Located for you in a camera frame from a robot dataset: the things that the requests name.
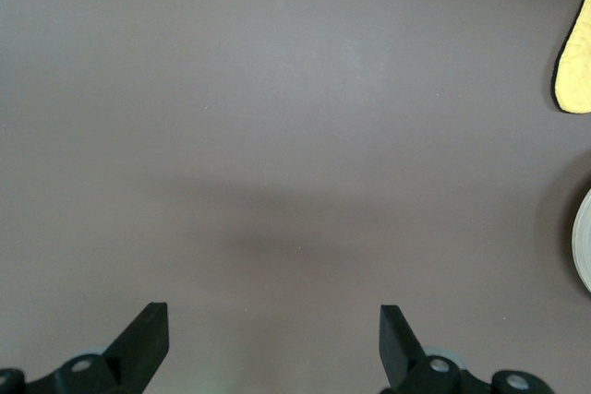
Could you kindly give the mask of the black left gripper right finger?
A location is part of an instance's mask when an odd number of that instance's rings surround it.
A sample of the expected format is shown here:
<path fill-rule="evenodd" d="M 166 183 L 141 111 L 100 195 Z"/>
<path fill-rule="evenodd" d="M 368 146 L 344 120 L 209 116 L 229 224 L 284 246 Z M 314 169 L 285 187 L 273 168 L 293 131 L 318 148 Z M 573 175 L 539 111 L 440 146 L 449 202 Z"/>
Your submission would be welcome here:
<path fill-rule="evenodd" d="M 553 394 L 527 372 L 501 370 L 483 381 L 449 356 L 426 352 L 397 305 L 380 308 L 379 351 L 389 382 L 380 394 Z"/>

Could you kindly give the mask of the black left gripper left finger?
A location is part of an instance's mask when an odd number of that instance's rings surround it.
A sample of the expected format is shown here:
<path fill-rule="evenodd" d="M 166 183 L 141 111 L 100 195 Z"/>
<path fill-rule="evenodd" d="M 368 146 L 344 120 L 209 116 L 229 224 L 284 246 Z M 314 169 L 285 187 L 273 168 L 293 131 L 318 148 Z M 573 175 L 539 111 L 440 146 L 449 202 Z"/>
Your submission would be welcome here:
<path fill-rule="evenodd" d="M 84 353 L 28 381 L 0 368 L 0 394 L 143 394 L 169 352 L 168 305 L 147 304 L 101 353 Z"/>

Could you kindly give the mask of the round pale wooden plate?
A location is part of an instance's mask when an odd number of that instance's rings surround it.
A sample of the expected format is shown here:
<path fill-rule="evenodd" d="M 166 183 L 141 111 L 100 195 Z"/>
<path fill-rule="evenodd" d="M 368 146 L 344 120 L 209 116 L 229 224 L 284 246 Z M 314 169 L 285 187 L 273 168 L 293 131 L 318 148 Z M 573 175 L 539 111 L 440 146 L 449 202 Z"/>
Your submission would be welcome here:
<path fill-rule="evenodd" d="M 572 255 L 578 277 L 591 294 L 591 188 L 585 194 L 573 221 Z"/>

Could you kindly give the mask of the yellow quilted oven mitt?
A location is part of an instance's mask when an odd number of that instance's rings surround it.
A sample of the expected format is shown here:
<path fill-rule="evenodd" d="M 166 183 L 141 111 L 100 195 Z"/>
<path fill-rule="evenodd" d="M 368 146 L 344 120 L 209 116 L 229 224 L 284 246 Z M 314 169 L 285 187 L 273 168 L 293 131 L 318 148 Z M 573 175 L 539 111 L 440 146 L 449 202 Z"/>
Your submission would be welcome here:
<path fill-rule="evenodd" d="M 591 0 L 582 0 L 561 47 L 553 78 L 560 110 L 591 113 Z"/>

